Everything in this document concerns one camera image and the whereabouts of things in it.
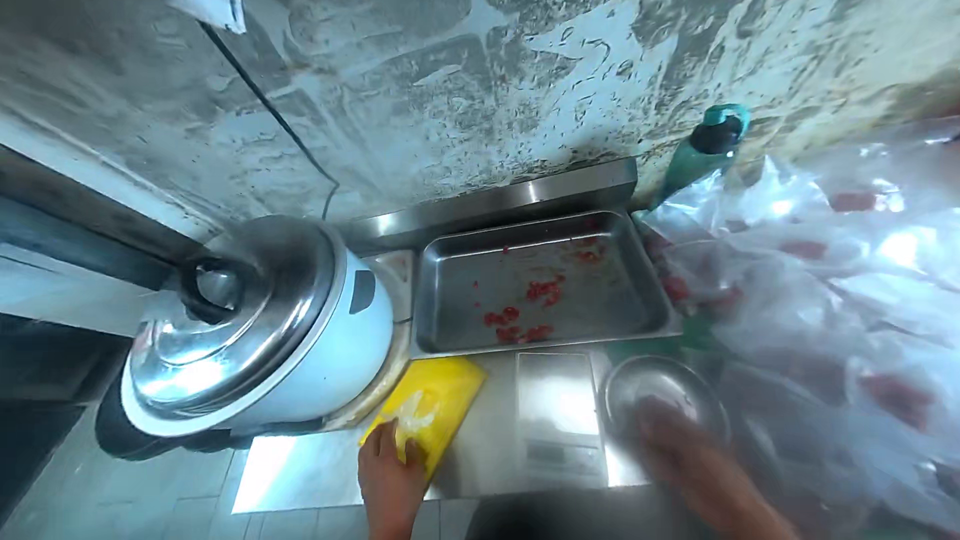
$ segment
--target steel tray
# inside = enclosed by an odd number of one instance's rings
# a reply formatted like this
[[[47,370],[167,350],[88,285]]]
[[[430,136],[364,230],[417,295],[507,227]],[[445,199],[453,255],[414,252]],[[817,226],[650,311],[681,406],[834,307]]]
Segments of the steel tray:
[[[411,357],[663,337],[679,326],[630,218],[600,210],[430,242]]]

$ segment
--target yellow cutting board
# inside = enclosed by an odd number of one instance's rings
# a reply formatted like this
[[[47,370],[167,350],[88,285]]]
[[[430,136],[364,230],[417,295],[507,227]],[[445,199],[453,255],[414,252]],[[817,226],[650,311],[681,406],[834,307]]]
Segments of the yellow cutting board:
[[[463,356],[411,362],[361,437],[360,445],[374,428],[397,418],[397,454],[406,462],[407,439],[413,438],[426,453],[426,477],[433,478],[440,458],[486,378],[482,369]]]

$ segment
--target rice cooker lid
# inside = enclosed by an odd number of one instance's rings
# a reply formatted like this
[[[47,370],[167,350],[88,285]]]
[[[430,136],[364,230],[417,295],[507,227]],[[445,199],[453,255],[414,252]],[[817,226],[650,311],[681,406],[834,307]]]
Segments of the rice cooker lid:
[[[279,215],[208,242],[148,304],[128,355],[137,399],[193,416],[266,379],[331,300],[335,245],[321,225]]]

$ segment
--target lid handle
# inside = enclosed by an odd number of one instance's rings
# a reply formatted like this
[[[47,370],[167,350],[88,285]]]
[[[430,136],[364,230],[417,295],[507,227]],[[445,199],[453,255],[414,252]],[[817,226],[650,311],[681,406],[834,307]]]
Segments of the lid handle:
[[[206,272],[226,272],[234,280],[229,294],[228,306],[210,302],[200,290],[198,279]],[[233,318],[243,304],[245,281],[256,276],[256,270],[246,262],[218,257],[197,257],[184,262],[178,268],[180,274],[180,301],[187,313],[208,325],[216,325]]]

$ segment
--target dirty wall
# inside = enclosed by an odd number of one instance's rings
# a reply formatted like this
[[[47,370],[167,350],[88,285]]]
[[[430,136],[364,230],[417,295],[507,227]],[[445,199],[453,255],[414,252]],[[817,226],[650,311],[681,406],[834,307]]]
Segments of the dirty wall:
[[[333,220],[625,156],[643,191],[718,102],[754,112],[746,161],[960,112],[955,0],[245,7],[248,32],[221,36],[343,185]],[[195,237],[319,215],[332,187],[159,2],[3,3],[0,142]]]

